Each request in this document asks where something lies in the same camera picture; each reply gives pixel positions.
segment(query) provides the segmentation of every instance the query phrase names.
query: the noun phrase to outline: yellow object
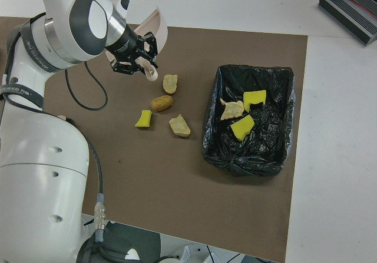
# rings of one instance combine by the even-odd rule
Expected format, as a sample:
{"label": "yellow object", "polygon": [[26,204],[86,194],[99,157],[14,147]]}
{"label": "yellow object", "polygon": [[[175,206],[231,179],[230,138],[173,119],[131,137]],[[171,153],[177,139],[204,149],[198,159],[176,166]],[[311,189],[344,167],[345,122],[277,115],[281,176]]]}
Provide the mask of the yellow object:
{"label": "yellow object", "polygon": [[152,111],[141,110],[141,116],[139,121],[135,124],[138,128],[149,128],[151,122]]}
{"label": "yellow object", "polygon": [[250,134],[250,131],[254,127],[254,120],[250,115],[245,116],[241,120],[231,124],[230,127],[236,138],[239,141],[243,141],[246,135]]}
{"label": "yellow object", "polygon": [[243,106],[250,112],[250,104],[266,103],[266,91],[247,91],[243,93]]}

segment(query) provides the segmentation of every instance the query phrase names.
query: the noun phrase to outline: food item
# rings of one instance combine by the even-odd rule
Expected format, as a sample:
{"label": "food item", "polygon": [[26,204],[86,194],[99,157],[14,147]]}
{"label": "food item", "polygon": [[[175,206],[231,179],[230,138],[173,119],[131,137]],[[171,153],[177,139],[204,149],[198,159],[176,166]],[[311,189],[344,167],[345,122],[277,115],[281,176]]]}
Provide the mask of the food item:
{"label": "food item", "polygon": [[266,103],[266,91],[247,91],[243,93],[243,105],[246,112],[250,112],[250,104]]}
{"label": "food item", "polygon": [[239,141],[243,141],[246,135],[250,134],[250,131],[254,127],[254,120],[250,115],[247,115],[234,124],[231,124],[230,127],[236,138]]}
{"label": "food item", "polygon": [[166,93],[173,94],[177,90],[178,75],[165,75],[163,87]]}
{"label": "food item", "polygon": [[224,102],[225,103],[225,109],[223,114],[221,115],[220,120],[227,120],[232,118],[237,118],[242,116],[243,113],[243,103],[241,100],[238,100],[237,102]]}
{"label": "food item", "polygon": [[189,126],[186,124],[181,114],[179,114],[177,118],[171,119],[169,124],[173,132],[180,137],[187,138],[191,133]]}
{"label": "food item", "polygon": [[173,105],[173,98],[170,95],[163,95],[157,98],[154,98],[151,101],[151,107],[153,110],[160,112],[165,110]]}
{"label": "food item", "polygon": [[151,122],[152,111],[141,110],[141,116],[139,121],[135,124],[138,128],[149,128]]}

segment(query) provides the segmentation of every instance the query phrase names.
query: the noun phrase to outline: black plastic bag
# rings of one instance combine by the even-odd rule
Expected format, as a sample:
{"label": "black plastic bag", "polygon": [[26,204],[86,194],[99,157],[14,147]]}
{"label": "black plastic bag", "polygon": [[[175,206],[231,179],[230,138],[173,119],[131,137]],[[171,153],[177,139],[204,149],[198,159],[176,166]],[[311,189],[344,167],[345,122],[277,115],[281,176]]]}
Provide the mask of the black plastic bag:
{"label": "black plastic bag", "polygon": [[[226,102],[243,101],[246,91],[266,90],[266,104],[252,105],[255,125],[238,141],[230,125],[240,118],[220,120]],[[218,68],[203,123],[204,159],[235,176],[277,175],[283,168],[292,142],[293,72],[290,68],[224,65]]]}

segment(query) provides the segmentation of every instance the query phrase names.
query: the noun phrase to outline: yellow sponge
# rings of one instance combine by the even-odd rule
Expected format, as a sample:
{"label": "yellow sponge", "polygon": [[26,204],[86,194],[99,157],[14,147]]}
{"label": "yellow sponge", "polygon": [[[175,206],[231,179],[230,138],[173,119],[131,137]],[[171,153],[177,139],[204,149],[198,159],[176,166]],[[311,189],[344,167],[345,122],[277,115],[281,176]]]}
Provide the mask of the yellow sponge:
{"label": "yellow sponge", "polygon": [[149,128],[151,122],[152,111],[141,110],[141,116],[139,121],[135,124],[138,128]]}
{"label": "yellow sponge", "polygon": [[243,93],[243,106],[250,112],[250,104],[266,103],[266,91],[247,91]]}
{"label": "yellow sponge", "polygon": [[250,134],[250,131],[254,127],[254,120],[250,115],[245,116],[241,120],[231,124],[230,127],[236,138],[239,141],[243,141],[246,135]]}

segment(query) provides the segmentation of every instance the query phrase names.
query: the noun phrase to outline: brown cardboard surface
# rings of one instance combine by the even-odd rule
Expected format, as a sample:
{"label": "brown cardboard surface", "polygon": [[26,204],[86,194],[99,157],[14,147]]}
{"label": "brown cardboard surface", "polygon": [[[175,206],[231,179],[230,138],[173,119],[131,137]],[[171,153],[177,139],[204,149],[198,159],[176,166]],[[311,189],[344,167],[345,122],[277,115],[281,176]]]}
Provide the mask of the brown cardboard surface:
{"label": "brown cardboard surface", "polygon": [[[5,38],[24,19],[0,18],[0,64]],[[169,28],[158,56],[160,77],[113,73],[102,54],[88,64],[108,91],[108,106],[90,112],[70,97],[60,72],[48,80],[45,110],[72,118],[101,158],[107,217],[125,224],[244,254],[285,260],[306,36]],[[223,64],[289,66],[295,73],[294,143],[276,177],[233,178],[201,156],[201,126],[217,67]],[[142,109],[164,95],[165,74],[178,74],[174,105],[153,114],[151,128],[134,127]],[[99,106],[104,97],[84,66],[70,70],[78,99]],[[173,135],[169,119],[182,114],[191,128]],[[97,173],[91,160],[83,212],[93,214]]]}

